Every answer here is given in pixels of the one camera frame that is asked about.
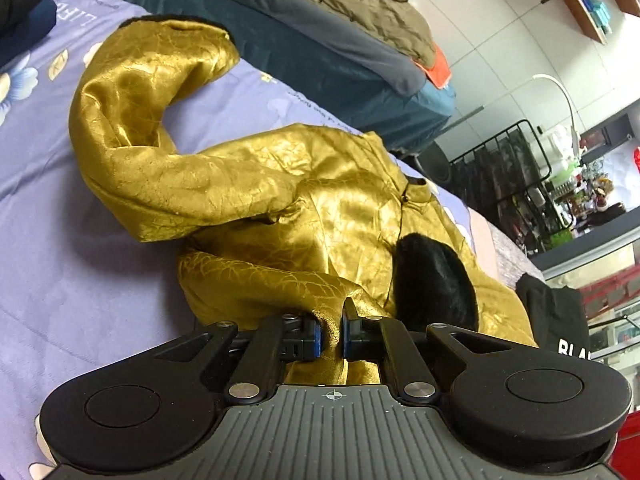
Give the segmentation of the golden satin jacket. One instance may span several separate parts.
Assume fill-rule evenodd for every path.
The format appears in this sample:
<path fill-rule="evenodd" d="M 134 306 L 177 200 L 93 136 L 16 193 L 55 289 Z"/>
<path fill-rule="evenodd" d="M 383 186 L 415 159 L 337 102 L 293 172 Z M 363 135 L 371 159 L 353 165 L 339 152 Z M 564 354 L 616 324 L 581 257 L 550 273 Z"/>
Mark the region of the golden satin jacket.
<path fill-rule="evenodd" d="M 201 323 L 254 330 L 309 312 L 322 355 L 291 365 L 286 381 L 375 384 L 373 364 L 338 354 L 344 300 L 362 315 L 393 315 L 393 252 L 418 233 L 461 260 L 483 334 L 533 343 L 516 293 L 483 271 L 431 189 L 411 182 L 376 134 L 294 124 L 180 153 L 166 108 L 228 78 L 239 59 L 220 27 L 135 18 L 96 51 L 70 107 L 70 142 L 93 194 L 136 240 L 183 241 L 178 281 Z"/>

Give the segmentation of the black and navy folded clothes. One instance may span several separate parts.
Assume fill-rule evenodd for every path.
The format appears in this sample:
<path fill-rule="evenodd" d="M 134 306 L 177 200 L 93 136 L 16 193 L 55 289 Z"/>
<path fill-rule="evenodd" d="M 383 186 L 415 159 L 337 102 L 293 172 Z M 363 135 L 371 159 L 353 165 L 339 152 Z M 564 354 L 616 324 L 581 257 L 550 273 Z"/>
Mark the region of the black and navy folded clothes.
<path fill-rule="evenodd" d="M 1 0 L 1 66 L 25 53 L 56 23 L 53 0 Z"/>

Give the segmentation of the pink blanket with white dot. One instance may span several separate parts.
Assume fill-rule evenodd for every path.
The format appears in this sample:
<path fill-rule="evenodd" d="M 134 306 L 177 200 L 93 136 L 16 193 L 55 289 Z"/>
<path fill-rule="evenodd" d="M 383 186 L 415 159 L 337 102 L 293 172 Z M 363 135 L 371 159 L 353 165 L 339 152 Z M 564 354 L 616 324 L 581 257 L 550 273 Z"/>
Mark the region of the pink blanket with white dot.
<path fill-rule="evenodd" d="M 474 209 L 469 209 L 471 234 L 475 255 L 483 271 L 492 278 L 500 278 L 497 252 L 490 224 Z"/>

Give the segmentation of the black folded t-shirt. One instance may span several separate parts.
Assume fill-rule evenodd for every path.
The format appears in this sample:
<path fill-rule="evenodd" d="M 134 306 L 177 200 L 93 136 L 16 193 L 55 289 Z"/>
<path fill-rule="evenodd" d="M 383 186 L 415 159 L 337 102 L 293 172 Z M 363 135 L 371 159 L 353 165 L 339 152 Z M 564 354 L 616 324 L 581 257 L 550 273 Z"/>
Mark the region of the black folded t-shirt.
<path fill-rule="evenodd" d="M 523 274 L 515 291 L 539 348 L 590 359 L 589 328 L 578 290 L 552 288 L 538 278 Z"/>

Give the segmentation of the black round stool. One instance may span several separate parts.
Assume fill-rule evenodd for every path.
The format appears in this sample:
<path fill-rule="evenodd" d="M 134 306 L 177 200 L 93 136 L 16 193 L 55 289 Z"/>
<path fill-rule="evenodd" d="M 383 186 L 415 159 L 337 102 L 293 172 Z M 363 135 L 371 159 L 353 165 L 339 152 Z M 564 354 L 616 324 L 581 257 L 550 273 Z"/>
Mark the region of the black round stool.
<path fill-rule="evenodd" d="M 444 151 L 436 142 L 418 155 L 416 160 L 419 163 L 420 171 L 436 184 L 446 188 L 451 183 L 451 166 Z"/>

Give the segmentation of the purple floral bed sheet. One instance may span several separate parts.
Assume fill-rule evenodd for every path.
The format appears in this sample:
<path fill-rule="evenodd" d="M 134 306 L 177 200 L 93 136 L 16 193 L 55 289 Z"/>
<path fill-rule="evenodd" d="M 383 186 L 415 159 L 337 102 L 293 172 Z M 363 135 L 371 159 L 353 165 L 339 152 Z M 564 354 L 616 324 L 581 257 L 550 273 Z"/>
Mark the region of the purple floral bed sheet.
<path fill-rule="evenodd" d="M 82 373 L 189 333 L 177 242 L 134 240 L 78 171 L 68 113 L 94 51 L 141 14 L 52 0 L 56 23 L 1 71 L 1 473 L 42 459 L 35 419 Z"/>

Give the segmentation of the orange towel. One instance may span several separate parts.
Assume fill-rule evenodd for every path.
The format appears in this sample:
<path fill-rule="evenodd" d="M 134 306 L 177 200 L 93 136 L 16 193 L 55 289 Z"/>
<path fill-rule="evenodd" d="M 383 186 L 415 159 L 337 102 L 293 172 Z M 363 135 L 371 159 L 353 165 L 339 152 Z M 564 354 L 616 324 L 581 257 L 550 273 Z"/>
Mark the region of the orange towel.
<path fill-rule="evenodd" d="M 431 81 L 433 86 L 438 90 L 445 89 L 450 83 L 452 73 L 446 59 L 446 55 L 438 44 L 435 44 L 435 61 L 431 68 L 425 67 L 418 61 L 413 64 L 425 74 L 426 78 Z"/>

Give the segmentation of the teal massage bed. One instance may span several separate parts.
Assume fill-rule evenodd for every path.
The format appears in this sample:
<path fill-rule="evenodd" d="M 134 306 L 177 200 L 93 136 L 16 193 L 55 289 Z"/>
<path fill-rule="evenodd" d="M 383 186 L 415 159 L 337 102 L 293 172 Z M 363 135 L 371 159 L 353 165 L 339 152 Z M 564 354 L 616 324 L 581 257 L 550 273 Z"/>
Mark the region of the teal massage bed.
<path fill-rule="evenodd" d="M 436 88 L 410 58 L 307 0 L 126 1 L 228 29 L 245 61 L 392 151 L 421 153 L 454 114 L 453 88 Z"/>

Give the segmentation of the white arc lamp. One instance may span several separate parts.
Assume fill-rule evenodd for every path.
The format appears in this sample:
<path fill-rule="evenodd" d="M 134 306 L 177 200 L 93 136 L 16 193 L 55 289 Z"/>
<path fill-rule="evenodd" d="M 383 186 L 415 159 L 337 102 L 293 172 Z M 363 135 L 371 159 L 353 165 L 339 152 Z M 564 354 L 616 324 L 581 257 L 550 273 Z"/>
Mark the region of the white arc lamp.
<path fill-rule="evenodd" d="M 537 127 L 579 129 L 582 124 L 562 81 L 551 74 L 538 73 L 513 89 L 473 105 L 467 112 L 457 110 L 436 144 L 451 160 L 521 119 L 527 119 L 535 131 Z"/>

